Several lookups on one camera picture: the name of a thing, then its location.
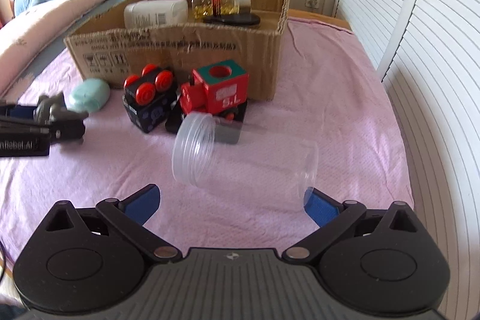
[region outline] pink bed sheet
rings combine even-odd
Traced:
[[[251,103],[246,122],[316,140],[316,187],[337,200],[370,208],[394,200],[413,206],[405,150],[390,101],[362,45],[351,33],[317,21],[290,19],[277,94]],[[64,51],[21,99],[66,95],[81,77]],[[189,247],[275,247],[283,251],[316,229],[301,210],[249,202],[176,183],[171,173],[174,136],[160,126],[135,128],[113,91],[106,107],[85,122],[82,146],[53,146],[49,158],[0,160],[0,239],[15,262],[50,207],[69,199],[92,207],[123,199],[148,183],[162,191],[146,227],[186,253]]]

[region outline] red label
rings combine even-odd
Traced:
[[[220,14],[222,14],[222,11],[220,9],[221,4],[222,4],[222,0],[212,0],[214,16],[219,16]]]

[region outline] silver rivet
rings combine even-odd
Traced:
[[[175,247],[164,246],[158,247],[153,253],[157,258],[170,259],[176,257],[179,252]]]
[[[290,247],[286,255],[292,259],[305,259],[310,256],[310,251],[303,247]]]

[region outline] black toy with red wheels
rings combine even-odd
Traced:
[[[123,106],[130,120],[149,133],[164,122],[177,100],[177,81],[173,72],[147,64],[142,76],[130,75],[123,85]]]

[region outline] round hole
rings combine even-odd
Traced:
[[[210,68],[208,73],[213,77],[221,79],[223,77],[230,76],[232,74],[232,70],[226,65],[215,65],[214,67]]]

